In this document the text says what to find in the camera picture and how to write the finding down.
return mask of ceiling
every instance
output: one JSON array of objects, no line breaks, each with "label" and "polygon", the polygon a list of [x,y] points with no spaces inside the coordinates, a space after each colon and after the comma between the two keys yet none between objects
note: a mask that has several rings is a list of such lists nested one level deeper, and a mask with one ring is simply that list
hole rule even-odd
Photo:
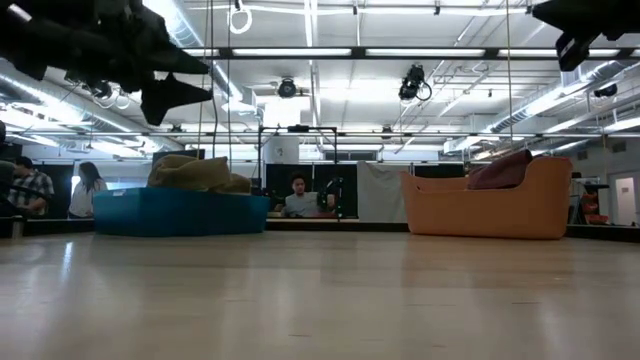
[{"label": "ceiling", "polygon": [[[173,7],[174,0],[157,1],[162,12],[178,14]],[[316,17],[305,16],[305,3],[309,3],[313,14],[317,3]],[[228,1],[175,0],[178,9],[194,29],[195,34],[207,47],[546,47],[554,46],[560,32],[544,26],[530,15],[518,13],[507,19],[503,0],[359,0],[356,1],[360,13],[326,15],[331,10],[352,11],[352,0],[279,0],[250,1],[243,6],[251,9],[252,23],[242,34],[230,33],[227,25]],[[437,3],[442,13],[433,15]],[[510,0],[509,6],[524,9],[528,1]],[[213,5],[213,28],[208,21],[207,7]],[[414,14],[398,14],[398,8]],[[451,12],[474,11],[474,15],[456,15]],[[491,12],[502,15],[486,16]],[[234,15],[233,23],[240,28],[245,23],[245,14]],[[625,35],[617,43],[598,39],[594,47],[615,47],[640,45],[638,36]],[[413,103],[408,109],[398,98],[402,78],[416,61],[412,60],[233,60],[218,61],[217,65],[228,74],[231,82],[238,87],[252,89],[257,95],[257,103],[277,102],[274,84],[283,77],[294,79],[305,95],[296,99],[301,108],[301,122],[312,125],[336,126],[346,132],[380,131],[382,126],[392,126],[395,131],[482,131],[486,123],[492,122],[497,114],[508,111],[510,106],[518,108],[528,97],[536,96],[560,81],[556,60],[548,61],[419,61],[424,67],[428,83],[433,88],[433,97],[425,103]],[[311,100],[312,72],[318,97],[318,116],[314,118]],[[537,117],[526,120],[531,124],[518,128],[528,132],[544,132],[555,125],[589,110],[604,106],[614,100],[635,95],[637,77],[629,72],[621,77],[617,98],[587,101],[588,94],[579,92],[559,106],[546,109]],[[208,88],[211,79],[202,76],[179,75],[180,80]],[[74,91],[87,99],[89,94],[73,89],[64,80],[64,72],[50,69],[46,81]],[[112,106],[106,109],[117,115],[147,126],[139,108],[139,94],[120,99],[120,109]],[[219,131],[231,128],[233,131],[256,130],[258,117],[254,114],[229,114],[223,109],[226,103],[216,92],[215,103],[219,117]],[[191,105],[173,109],[167,115],[161,128],[182,125],[187,131],[212,131],[215,123],[214,105]],[[613,114],[601,115],[601,121],[609,121]],[[593,121],[585,122],[593,126]],[[255,139],[232,139],[235,142],[251,142]],[[447,138],[418,138],[414,144],[444,144]],[[176,142],[191,144],[197,138],[181,137]],[[200,141],[212,141],[202,137]],[[226,141],[220,137],[219,142]],[[346,138],[341,143],[358,143],[362,139]],[[378,138],[367,142],[382,141]],[[482,147],[494,146],[486,142]]]}]

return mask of wall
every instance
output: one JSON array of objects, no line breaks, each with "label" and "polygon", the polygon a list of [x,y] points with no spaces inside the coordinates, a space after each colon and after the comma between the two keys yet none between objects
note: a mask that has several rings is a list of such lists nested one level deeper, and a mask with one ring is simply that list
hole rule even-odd
[{"label": "wall", "polygon": [[[611,139],[618,142],[622,139]],[[598,176],[602,183],[613,186],[611,176],[621,173],[640,171],[640,140],[626,139],[627,151],[612,153],[603,145],[592,145],[587,149],[588,159],[579,161],[576,154],[571,156],[573,171],[579,171],[585,177]],[[600,191],[600,207],[602,215],[613,215],[613,189]]]}]

